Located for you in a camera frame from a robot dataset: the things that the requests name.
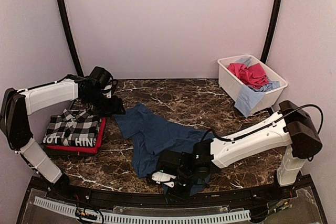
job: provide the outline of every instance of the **brown marble surface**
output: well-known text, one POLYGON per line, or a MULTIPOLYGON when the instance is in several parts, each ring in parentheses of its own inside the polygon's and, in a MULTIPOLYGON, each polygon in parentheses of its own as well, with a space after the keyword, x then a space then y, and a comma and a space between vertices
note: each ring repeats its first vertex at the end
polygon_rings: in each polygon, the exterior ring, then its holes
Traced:
MULTIPOLYGON (((120 81, 115 93, 126 109, 142 102, 155 114, 181 125, 206 130, 212 127, 227 135, 252 126, 266 111, 245 118, 217 80, 128 80, 120 81)), ((214 174, 205 191, 232 190, 272 183, 284 148, 269 150, 214 174)), ((163 193, 160 186, 138 179, 131 165, 133 145, 124 140, 114 118, 107 119, 102 147, 94 157, 54 157, 73 185, 130 193, 163 193)))

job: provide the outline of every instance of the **white slotted strip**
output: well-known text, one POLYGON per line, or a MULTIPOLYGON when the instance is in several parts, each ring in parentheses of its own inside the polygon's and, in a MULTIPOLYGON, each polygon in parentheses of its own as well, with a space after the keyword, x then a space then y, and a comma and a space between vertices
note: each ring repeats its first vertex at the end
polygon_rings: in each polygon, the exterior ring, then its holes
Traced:
MULTIPOLYGON (((75 218, 75 205, 65 205, 49 199, 35 197, 34 205, 48 209, 61 215, 75 218)), ((87 210, 88 214, 98 217, 98 223, 101 222, 101 216, 92 210, 87 210)), ((189 217, 148 217, 117 215, 109 212, 102 212, 106 224, 226 224, 239 221, 250 220, 250 211, 229 212, 226 214, 189 216, 189 217)))

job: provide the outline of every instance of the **red cloth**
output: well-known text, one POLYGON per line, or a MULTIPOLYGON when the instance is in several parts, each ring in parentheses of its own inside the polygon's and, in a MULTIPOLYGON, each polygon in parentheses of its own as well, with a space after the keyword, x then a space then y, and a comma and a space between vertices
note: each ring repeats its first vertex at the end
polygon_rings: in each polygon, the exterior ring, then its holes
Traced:
POLYGON ((98 152, 98 149, 101 147, 105 125, 106 125, 106 119, 103 118, 101 119, 100 129, 97 136, 96 145, 94 147, 73 147, 73 146, 58 146, 58 145, 46 145, 46 146, 47 148, 53 150, 96 154, 98 152))
POLYGON ((263 85, 269 84, 267 75, 258 63, 251 67, 247 67, 241 63, 231 63, 228 70, 233 73, 243 84, 260 89, 263 85))

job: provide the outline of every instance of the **black and white plaid cloth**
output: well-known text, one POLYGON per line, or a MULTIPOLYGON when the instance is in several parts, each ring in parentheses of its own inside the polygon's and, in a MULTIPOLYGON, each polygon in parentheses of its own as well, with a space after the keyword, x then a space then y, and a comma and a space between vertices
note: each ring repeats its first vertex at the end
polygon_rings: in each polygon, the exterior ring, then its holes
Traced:
POLYGON ((53 115, 47 127, 43 144, 94 147, 100 127, 98 115, 85 110, 64 110, 61 115, 53 115))

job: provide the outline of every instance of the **white bin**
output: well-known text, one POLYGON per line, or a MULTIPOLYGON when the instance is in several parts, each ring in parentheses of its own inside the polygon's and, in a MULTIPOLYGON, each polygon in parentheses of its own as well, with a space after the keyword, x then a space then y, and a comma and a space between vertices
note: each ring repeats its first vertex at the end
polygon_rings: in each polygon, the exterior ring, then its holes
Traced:
POLYGON ((284 90, 285 87, 288 86, 288 83, 280 75, 275 73, 273 70, 271 70, 264 63, 262 63, 260 60, 258 60, 256 57, 252 55, 239 55, 239 56, 219 59, 217 61, 219 64, 219 78, 218 78, 219 85, 225 90, 226 93, 228 93, 228 95, 234 101, 237 100, 239 91, 242 85, 244 84, 234 74, 232 74, 227 68, 230 65, 230 63, 234 63, 240 58, 248 58, 248 57, 251 57, 251 66, 257 63, 260 63, 262 68, 266 72, 267 77, 271 81, 280 82, 280 88, 273 89, 271 91, 266 92, 263 99, 251 111, 250 115, 252 115, 260 110, 273 106, 275 102, 277 101, 277 99, 279 98, 281 92, 284 90))

